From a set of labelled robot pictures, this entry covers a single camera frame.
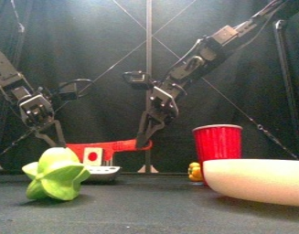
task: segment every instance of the black curtain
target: black curtain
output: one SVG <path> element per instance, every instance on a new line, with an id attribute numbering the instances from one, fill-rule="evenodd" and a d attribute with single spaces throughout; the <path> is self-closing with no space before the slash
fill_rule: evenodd
<path id="1" fill-rule="evenodd" d="M 22 18 L 30 1 L 14 3 Z M 266 4 L 266 0 L 152 1 L 152 77 L 156 80 L 164 77 L 197 38 L 226 25 L 236 26 Z M 133 139 L 145 108 L 145 92 L 135 90 L 121 74 L 128 70 L 145 70 L 147 1 L 34 0 L 29 13 L 18 70 L 33 87 L 53 90 L 60 82 L 73 79 L 91 79 L 95 83 L 83 99 L 55 103 L 67 142 Z M 14 48 L 6 41 L 16 29 L 9 1 L 0 0 L 0 50 L 8 56 Z M 187 92 L 177 102 L 179 117 L 152 136 L 151 162 L 157 171 L 187 171 L 188 163 L 196 160 L 192 129 L 214 123 L 243 127 L 243 157 L 292 159 L 247 118 L 295 151 L 272 25 L 203 79 L 196 80 Z M 20 118 L 6 112 L 0 152 L 25 131 L 28 128 Z M 4 168 L 21 168 L 37 160 L 46 148 L 48 145 L 29 135 L 0 156 L 0 164 Z M 144 164 L 144 153 L 117 153 L 115 164 L 124 171 L 136 171 Z"/>

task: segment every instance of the white bowl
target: white bowl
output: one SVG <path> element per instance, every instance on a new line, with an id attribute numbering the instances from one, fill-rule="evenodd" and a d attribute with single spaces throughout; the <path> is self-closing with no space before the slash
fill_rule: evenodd
<path id="1" fill-rule="evenodd" d="M 299 161 L 220 159 L 203 168 L 208 186 L 223 195 L 299 207 Z"/>

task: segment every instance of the metal pole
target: metal pole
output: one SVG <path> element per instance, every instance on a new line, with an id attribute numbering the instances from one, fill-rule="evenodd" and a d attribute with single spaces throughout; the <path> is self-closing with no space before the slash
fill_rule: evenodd
<path id="1" fill-rule="evenodd" d="M 151 75 L 151 61 L 152 61 L 152 2 L 147 0 L 147 73 Z M 149 109 L 151 102 L 149 102 L 149 90 L 145 93 L 145 110 Z M 151 150 L 145 151 L 145 173 L 151 173 Z"/>
<path id="2" fill-rule="evenodd" d="M 299 154 L 299 111 L 298 111 L 298 105 L 295 103 L 295 95 L 294 95 L 295 90 L 292 87 L 292 77 L 291 77 L 291 71 L 290 71 L 288 59 L 287 59 L 284 26 L 286 26 L 284 20 L 279 20 L 274 24 L 280 71 L 282 71 L 282 77 L 283 77 L 283 82 L 284 82 L 284 87 L 286 87 L 287 102 L 290 106 L 292 130 L 294 130 L 294 135 L 295 135 L 295 146 L 296 146 L 296 151 Z"/>

